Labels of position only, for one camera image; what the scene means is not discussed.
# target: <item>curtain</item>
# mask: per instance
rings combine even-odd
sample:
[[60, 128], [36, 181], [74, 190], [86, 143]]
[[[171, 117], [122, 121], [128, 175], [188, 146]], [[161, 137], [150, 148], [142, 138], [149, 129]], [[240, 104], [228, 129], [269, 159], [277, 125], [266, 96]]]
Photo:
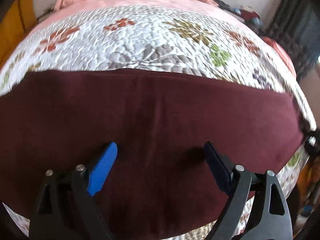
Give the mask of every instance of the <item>curtain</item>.
[[287, 51], [298, 81], [315, 67], [320, 55], [320, 21], [307, 0], [282, 0], [267, 36]]

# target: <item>maroon fabric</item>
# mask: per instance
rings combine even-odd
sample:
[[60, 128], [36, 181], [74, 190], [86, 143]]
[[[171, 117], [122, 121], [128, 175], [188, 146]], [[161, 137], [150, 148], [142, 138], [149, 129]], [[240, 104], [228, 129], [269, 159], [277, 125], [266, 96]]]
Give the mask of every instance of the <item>maroon fabric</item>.
[[203, 144], [250, 171], [278, 172], [302, 141], [289, 94], [142, 70], [27, 73], [0, 97], [0, 198], [30, 213], [47, 169], [118, 144], [95, 201], [118, 239], [162, 239], [214, 221], [226, 195]]

